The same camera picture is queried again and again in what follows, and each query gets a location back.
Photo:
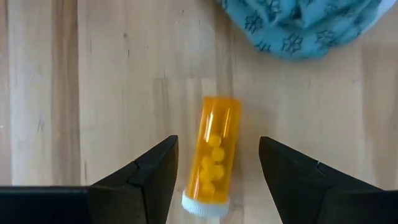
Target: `white cap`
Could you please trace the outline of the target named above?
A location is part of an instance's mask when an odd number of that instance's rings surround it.
[[[189,213],[206,218],[223,217],[228,213],[229,201],[224,204],[201,203],[182,194],[182,207]]]

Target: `pill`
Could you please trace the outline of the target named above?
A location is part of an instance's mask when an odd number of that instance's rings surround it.
[[[202,189],[203,193],[210,194],[210,195],[213,195],[216,190],[216,188],[214,187],[214,185],[212,183],[204,183],[202,185],[201,189]]]
[[[224,159],[224,149],[222,148],[214,148],[211,151],[211,158],[214,159],[214,161],[219,162]]]
[[[211,134],[209,136],[209,139],[207,140],[207,143],[209,144],[209,146],[211,147],[219,147],[221,144],[221,137],[219,137],[216,134]]]
[[[214,160],[208,156],[205,156],[202,158],[200,164],[204,169],[212,169],[214,165]]]
[[[203,169],[199,173],[199,179],[203,183],[211,182],[212,180],[214,180],[214,178],[215,174],[212,169]]]
[[[214,169],[214,175],[217,180],[220,180],[221,178],[224,177],[225,171],[222,165],[215,165],[213,169]]]

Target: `wooden table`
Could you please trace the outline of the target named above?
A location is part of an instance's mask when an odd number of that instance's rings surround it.
[[[396,21],[398,7],[323,60],[289,63],[212,0],[0,0],[0,184],[92,184],[178,134],[168,223],[281,223],[260,136],[397,188]],[[243,103],[222,220],[180,206],[205,95]]]

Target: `blue cloth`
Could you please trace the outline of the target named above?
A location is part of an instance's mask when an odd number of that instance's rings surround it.
[[[217,0],[261,52],[320,58],[357,38],[381,0]]]

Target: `orange pill bottle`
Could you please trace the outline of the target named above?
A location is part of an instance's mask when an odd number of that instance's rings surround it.
[[[204,97],[195,157],[182,196],[188,212],[201,217],[227,214],[240,115],[238,100]]]

